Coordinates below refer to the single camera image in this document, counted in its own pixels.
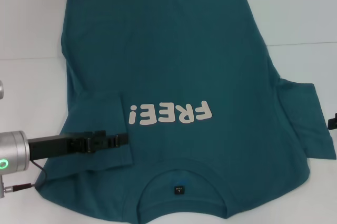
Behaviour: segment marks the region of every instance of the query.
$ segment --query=black cable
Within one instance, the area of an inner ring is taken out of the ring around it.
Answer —
[[[44,179],[43,179],[43,181],[40,183],[40,184],[33,184],[32,186],[34,186],[35,188],[40,188],[40,187],[42,187],[45,183],[46,183],[46,181],[47,181],[47,171],[44,169],[44,168],[42,168],[40,165],[38,165],[36,162],[34,162],[34,161],[32,161],[31,160],[31,162],[33,163],[33,165],[35,165],[35,166],[37,166],[43,173],[44,173]]]
[[[34,162],[32,160],[31,160],[31,162],[33,163],[33,165],[35,165],[39,169],[41,169],[41,171],[44,173],[44,179],[42,180],[42,182],[40,184],[25,183],[25,184],[19,184],[17,186],[12,186],[13,192],[25,190],[25,189],[28,189],[28,188],[31,188],[31,187],[35,187],[36,189],[38,189],[46,183],[46,181],[47,181],[47,171],[44,168],[42,168],[40,165],[38,165],[36,162]]]

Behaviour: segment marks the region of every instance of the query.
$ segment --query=white table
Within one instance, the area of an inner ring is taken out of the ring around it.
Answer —
[[[332,118],[337,112],[337,0],[248,1],[281,76],[314,83],[325,119]],[[65,2],[0,0],[0,80],[5,84],[0,132],[23,130],[29,138],[60,132],[67,116],[65,61],[60,45]],[[331,133],[336,145],[337,130]],[[309,159],[309,163],[311,176],[304,185],[228,220],[175,213],[152,223],[335,224],[337,162]],[[28,171],[6,175],[4,182],[34,182],[38,173],[31,165]],[[107,223],[46,201],[33,189],[1,199],[0,222]]]

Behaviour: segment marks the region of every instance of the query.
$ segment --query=shirt label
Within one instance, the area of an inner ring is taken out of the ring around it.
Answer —
[[[175,195],[183,195],[183,194],[185,194],[185,186],[175,186],[174,187],[174,194]]]

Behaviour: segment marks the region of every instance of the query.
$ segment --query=t-shirt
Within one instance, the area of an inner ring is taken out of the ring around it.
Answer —
[[[280,78],[247,0],[67,0],[62,52],[62,133],[129,137],[48,160],[39,192],[66,208],[228,218],[300,186],[307,158],[336,159],[314,85]]]

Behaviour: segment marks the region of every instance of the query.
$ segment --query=green light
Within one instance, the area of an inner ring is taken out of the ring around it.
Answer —
[[[0,160],[0,170],[6,169],[7,167],[8,167],[8,161],[6,159],[1,159]]]

